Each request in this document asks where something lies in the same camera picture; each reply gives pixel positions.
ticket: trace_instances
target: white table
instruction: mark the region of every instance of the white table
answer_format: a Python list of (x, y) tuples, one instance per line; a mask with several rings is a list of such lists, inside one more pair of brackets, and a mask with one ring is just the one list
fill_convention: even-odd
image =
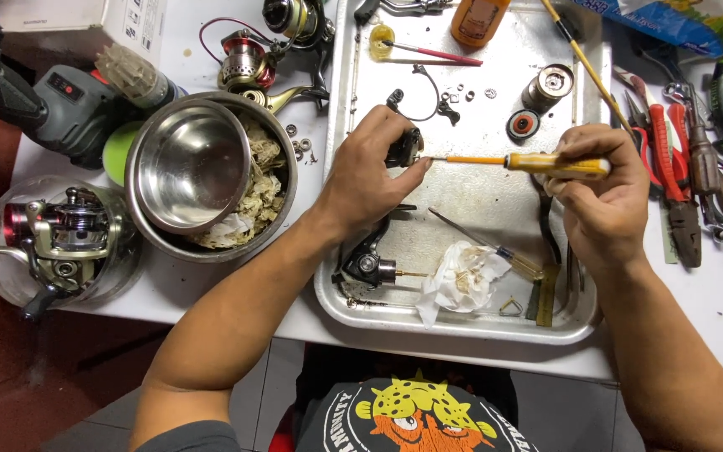
[[(183, 0), (169, 0), (161, 63), (161, 69), (166, 76), (189, 92), (214, 90), (218, 65), (206, 55), (197, 41), (200, 24), (217, 16), (229, 15), (249, 21), (250, 24), (265, 30), (259, 4), (260, 2), (250, 3), (244, 0), (201, 0), (196, 7), (191, 7)], [(326, 10), (329, 17), (334, 16), (336, 0), (328, 2)], [(219, 40), (236, 29), (237, 26), (230, 23), (216, 23), (206, 32), (206, 42), (210, 43), (212, 51), (217, 53)], [(616, 63), (646, 78), (650, 85), (655, 85), (652, 89), (659, 92), (659, 87), (665, 82), (661, 73), (633, 57), (626, 47), (625, 39), (615, 39), (614, 42)], [(188, 54), (189, 49), (191, 55), (185, 57), (184, 52)], [(282, 91), (289, 86), (309, 84), (310, 78), (305, 67), (307, 66), (298, 59), (285, 59), (278, 70), (278, 81), (273, 92)], [(692, 67), (692, 70), (695, 74), (707, 73), (712, 71), (712, 65)], [(613, 82), (613, 93), (622, 104), (623, 88), (620, 82)], [(319, 161), (305, 166), (301, 163), (299, 166), (296, 200), (281, 232), (316, 200), (322, 184), (327, 109), (318, 114), (312, 101), (296, 102), (298, 105), (284, 108), (278, 118), (284, 125), (297, 126), (296, 139), (312, 140), (314, 153)], [(112, 186), (104, 173), (73, 167), (65, 157), (46, 151), (24, 137), (18, 149), (13, 183), (41, 174), (62, 174), (98, 185)], [(699, 269), (688, 271), (681, 265), (667, 265), (661, 247), (656, 203), (650, 203), (649, 213), (644, 242), (648, 257), (655, 271), (666, 282), (688, 318), (723, 364), (723, 249), (714, 246), (706, 237), (703, 241), (703, 264)], [(109, 303), (98, 306), (70, 306), (67, 309), (174, 324), (189, 306), (235, 266), (236, 264), (203, 265), (182, 262), (147, 244), (145, 272), (131, 290)], [(611, 351), (607, 327), (603, 324), (588, 339), (565, 347), (360, 330), (344, 326), (330, 318), (317, 302), (311, 284), (308, 284), (296, 299), (278, 328), (276, 337), (589, 380), (615, 380), (615, 372), (610, 366)]]

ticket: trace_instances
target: metal tray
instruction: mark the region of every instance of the metal tray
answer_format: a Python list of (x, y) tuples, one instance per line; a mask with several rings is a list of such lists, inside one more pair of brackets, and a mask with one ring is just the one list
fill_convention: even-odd
[[(375, 105), (383, 104), (400, 87), (405, 96), (401, 111), (412, 118), (425, 118), (434, 108), (435, 94), (426, 77), (413, 74), (412, 64), (424, 64), (442, 93), (459, 95), (459, 103), (451, 108), (461, 114), (456, 126), (446, 117), (436, 115), (421, 128), (426, 148), (424, 155), (502, 156), (508, 152), (552, 151), (561, 134), (571, 126), (588, 122), (608, 122), (609, 109), (601, 101), (597, 87), (588, 77), (568, 43), (559, 36), (548, 13), (540, 3), (515, 0), (509, 6), (495, 38), (470, 57), (482, 59), (482, 67), (459, 67), (430, 62), (426, 57), (394, 49), (390, 62), (379, 63), (369, 57), (368, 24), (359, 33), (356, 55), (356, 24), (353, 13), (361, 1), (340, 1), (336, 20), (334, 76), (329, 112), (326, 173), (328, 176), (334, 152), (348, 131)], [(573, 3), (560, 5), (584, 34), (580, 45), (602, 80), (610, 80), (610, 46), (601, 39), (601, 17)], [(442, 15), (394, 17), (379, 10), (377, 20), (395, 30), (396, 39), (404, 44), (419, 45), (442, 51), (464, 54), (450, 36), (448, 26), (453, 10)], [(505, 131), (507, 118), (519, 108), (520, 93), (539, 70), (552, 63), (572, 68), (574, 91), (542, 118), (541, 130), (523, 145), (512, 143)], [(461, 91), (459, 84), (464, 85)], [(485, 96), (485, 89), (497, 92), (494, 99)], [(465, 94), (476, 96), (467, 101)], [(401, 169), (393, 169), (393, 175)], [(551, 262), (537, 222), (538, 197), (528, 175), (485, 165), (459, 165), (435, 162), (421, 187), (406, 201), (418, 210), (394, 218), (390, 229), (377, 247), (382, 257), (397, 260), (400, 270), (431, 273), (436, 269), (450, 244), (467, 237), (434, 217), (427, 208), (435, 207), (452, 220), (463, 224), (494, 243), (521, 252), (535, 262)], [(551, 227), (563, 251), (567, 238), (562, 227), (562, 207), (554, 203)], [(342, 247), (344, 253), (353, 243)], [(426, 330), (414, 306), (421, 280), (399, 277), (397, 285), (367, 291), (364, 286), (346, 285), (352, 299), (331, 283), (337, 269), (336, 251), (317, 269), (314, 285), (316, 295), (326, 311), (336, 320), (360, 328), (413, 331), (428, 334), (506, 339), (536, 344), (565, 345), (585, 339), (601, 321), (596, 304), (595, 285), (590, 276), (582, 291), (568, 295), (567, 272), (563, 265), (557, 284), (554, 325), (536, 326), (520, 316), (501, 317), (498, 308), (509, 298), (528, 304), (531, 283), (514, 272), (497, 282), (492, 304), (473, 313), (440, 311), (436, 324)]]

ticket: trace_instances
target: stainless steel bowl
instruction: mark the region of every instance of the stainless steel bowl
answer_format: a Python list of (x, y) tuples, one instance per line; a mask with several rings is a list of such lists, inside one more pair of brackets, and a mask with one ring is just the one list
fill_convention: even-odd
[(162, 108), (155, 113), (152, 118), (149, 118), (141, 130), (138, 131), (136, 138), (133, 140), (133, 145), (130, 147), (125, 172), (125, 190), (128, 209), (141, 234), (144, 235), (150, 243), (170, 256), (188, 262), (200, 263), (231, 261), (248, 252), (252, 252), (267, 242), (275, 235), (286, 220), (286, 216), (292, 208), (292, 203), (295, 201), (295, 191), (297, 188), (297, 159), (295, 158), (295, 150), (292, 148), (292, 142), (280, 122), (264, 107), (256, 104), (256, 102), (252, 100), (228, 92), (202, 92), (187, 96), (183, 99), (211, 100), (231, 110), (235, 115), (246, 113), (258, 121), (271, 136), (278, 140), (287, 161), (286, 167), (276, 170), (276, 176), (284, 187), (284, 194), (282, 195), (284, 197), (284, 205), (276, 220), (270, 223), (264, 231), (261, 231), (261, 233), (253, 237), (253, 239), (246, 244), (232, 249), (206, 249), (187, 242), (183, 236), (169, 233), (155, 226), (141, 211), (141, 206), (138, 203), (136, 195), (135, 175), (137, 157), (139, 152), (146, 146), (147, 131), (152, 126), (150, 123), (153, 122), (153, 118), (155, 118), (157, 114), (163, 111)]
[(250, 143), (222, 105), (181, 99), (159, 110), (137, 152), (136, 194), (158, 228), (206, 231), (231, 213), (250, 179)]

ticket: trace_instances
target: hand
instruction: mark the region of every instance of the hand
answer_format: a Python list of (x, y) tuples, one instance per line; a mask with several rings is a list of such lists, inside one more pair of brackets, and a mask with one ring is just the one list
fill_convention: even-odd
[(313, 209), (330, 221), (340, 238), (381, 220), (423, 182), (429, 158), (394, 179), (384, 164), (390, 145), (413, 127), (407, 118), (377, 105), (339, 146)]
[(634, 262), (648, 263), (649, 174), (629, 134), (604, 124), (574, 127), (562, 135), (557, 151), (570, 158), (603, 154), (612, 163), (605, 180), (553, 180), (548, 185), (566, 208), (568, 240), (588, 271), (597, 276)]

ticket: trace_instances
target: t-shirt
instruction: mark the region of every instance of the t-shirt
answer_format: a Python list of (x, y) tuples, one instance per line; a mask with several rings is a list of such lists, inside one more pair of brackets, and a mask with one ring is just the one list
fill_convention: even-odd
[[(537, 451), (481, 397), (420, 371), (413, 378), (340, 383), (308, 409), (297, 452)], [(240, 452), (226, 422), (199, 421), (146, 442), (136, 452)]]

